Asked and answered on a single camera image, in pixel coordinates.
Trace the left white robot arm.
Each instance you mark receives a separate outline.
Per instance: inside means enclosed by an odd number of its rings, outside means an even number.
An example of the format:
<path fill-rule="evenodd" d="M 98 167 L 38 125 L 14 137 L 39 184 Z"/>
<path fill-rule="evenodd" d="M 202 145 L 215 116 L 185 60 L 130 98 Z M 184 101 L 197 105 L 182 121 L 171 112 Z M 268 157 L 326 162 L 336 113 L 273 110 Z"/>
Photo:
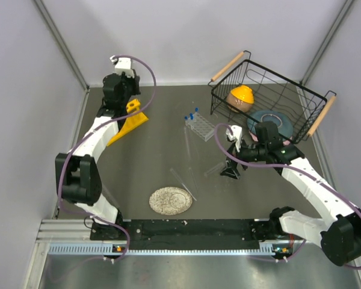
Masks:
<path fill-rule="evenodd" d="M 59 200 L 76 205 L 104 224 L 110 238 L 123 235 L 124 224 L 117 220 L 118 209 L 102 193 L 97 161 L 109 141 L 117 135 L 128 115 L 128 102 L 140 94 L 140 77 L 134 69 L 111 73 L 103 79 L 102 104 L 85 136 L 68 153 L 55 157 L 55 176 Z"/>

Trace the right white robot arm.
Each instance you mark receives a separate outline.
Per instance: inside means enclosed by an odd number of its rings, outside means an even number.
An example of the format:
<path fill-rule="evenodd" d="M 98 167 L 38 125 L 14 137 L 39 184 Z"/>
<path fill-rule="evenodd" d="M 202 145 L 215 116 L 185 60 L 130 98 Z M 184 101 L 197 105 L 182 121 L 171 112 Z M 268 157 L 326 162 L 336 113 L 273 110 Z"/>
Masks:
<path fill-rule="evenodd" d="M 274 168 L 292 184 L 315 208 L 318 218 L 284 207 L 270 215 L 269 232 L 283 238 L 293 234 L 321 248 L 326 257 L 337 266 L 347 267 L 361 257 L 361 208 L 339 194 L 312 167 L 309 160 L 294 144 L 285 145 L 273 122 L 256 125 L 257 142 L 246 144 L 242 127 L 218 124 L 226 129 L 229 149 L 223 149 L 226 168 L 222 175 L 238 178 L 237 165 L 244 169 Z"/>

